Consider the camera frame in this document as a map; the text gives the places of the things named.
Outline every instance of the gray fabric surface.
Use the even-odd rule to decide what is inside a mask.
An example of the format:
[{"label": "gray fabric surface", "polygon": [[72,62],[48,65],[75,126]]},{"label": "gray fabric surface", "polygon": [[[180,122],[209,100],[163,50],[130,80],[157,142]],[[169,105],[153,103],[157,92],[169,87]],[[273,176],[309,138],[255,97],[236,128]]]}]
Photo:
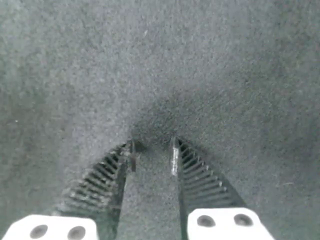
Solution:
[{"label": "gray fabric surface", "polygon": [[[318,0],[0,0],[0,234],[49,213],[114,145],[179,134],[276,239],[319,239],[319,13]],[[146,158],[124,213],[146,212],[121,217],[122,239],[179,231],[168,172]]]}]

